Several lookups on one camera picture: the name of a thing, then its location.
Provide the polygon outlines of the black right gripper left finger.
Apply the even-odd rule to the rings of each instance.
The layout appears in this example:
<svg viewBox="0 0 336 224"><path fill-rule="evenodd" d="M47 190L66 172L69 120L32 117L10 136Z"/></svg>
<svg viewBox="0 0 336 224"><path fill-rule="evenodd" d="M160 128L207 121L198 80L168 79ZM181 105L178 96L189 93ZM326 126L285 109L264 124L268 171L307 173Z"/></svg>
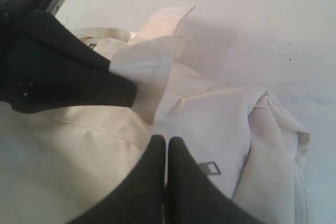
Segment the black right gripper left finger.
<svg viewBox="0 0 336 224"><path fill-rule="evenodd" d="M70 223L162 223L166 142L152 135L132 171L103 200Z"/></svg>

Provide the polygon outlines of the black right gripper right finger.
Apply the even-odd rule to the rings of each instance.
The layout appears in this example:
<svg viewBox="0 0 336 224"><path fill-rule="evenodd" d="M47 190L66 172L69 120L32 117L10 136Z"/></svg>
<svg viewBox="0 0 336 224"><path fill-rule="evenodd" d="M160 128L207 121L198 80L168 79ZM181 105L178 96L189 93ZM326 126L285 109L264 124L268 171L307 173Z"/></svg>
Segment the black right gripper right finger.
<svg viewBox="0 0 336 224"><path fill-rule="evenodd" d="M166 223L261 223L205 176L180 137L169 141Z"/></svg>

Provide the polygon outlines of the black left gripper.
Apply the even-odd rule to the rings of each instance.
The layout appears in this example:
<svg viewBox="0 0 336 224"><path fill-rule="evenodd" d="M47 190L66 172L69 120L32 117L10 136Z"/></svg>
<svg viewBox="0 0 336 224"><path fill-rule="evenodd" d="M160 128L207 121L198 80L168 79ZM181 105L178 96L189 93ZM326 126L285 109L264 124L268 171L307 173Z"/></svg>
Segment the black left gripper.
<svg viewBox="0 0 336 224"><path fill-rule="evenodd" d="M109 73L109 60L54 17L64 1L1 0L1 101L7 101L8 72L9 104L20 113L86 105L132 107L137 85Z"/></svg>

